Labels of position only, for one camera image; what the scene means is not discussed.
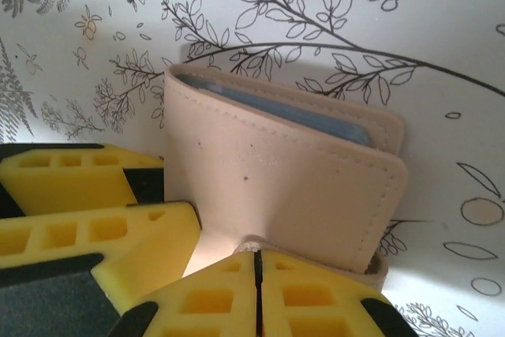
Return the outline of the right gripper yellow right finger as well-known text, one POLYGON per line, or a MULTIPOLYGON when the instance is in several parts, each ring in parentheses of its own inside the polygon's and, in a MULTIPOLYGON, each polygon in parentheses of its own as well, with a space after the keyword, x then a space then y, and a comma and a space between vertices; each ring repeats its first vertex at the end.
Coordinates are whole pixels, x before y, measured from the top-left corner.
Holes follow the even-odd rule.
POLYGON ((264 336, 397 336, 398 313, 376 289, 276 252, 262 252, 264 336))

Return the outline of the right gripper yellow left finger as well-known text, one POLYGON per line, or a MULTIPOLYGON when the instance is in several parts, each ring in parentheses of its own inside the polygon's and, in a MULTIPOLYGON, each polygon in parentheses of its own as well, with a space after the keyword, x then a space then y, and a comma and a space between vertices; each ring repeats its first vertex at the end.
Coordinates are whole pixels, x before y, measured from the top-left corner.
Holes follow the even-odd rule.
POLYGON ((258 336, 256 254, 233 254, 151 292, 108 335, 258 336))

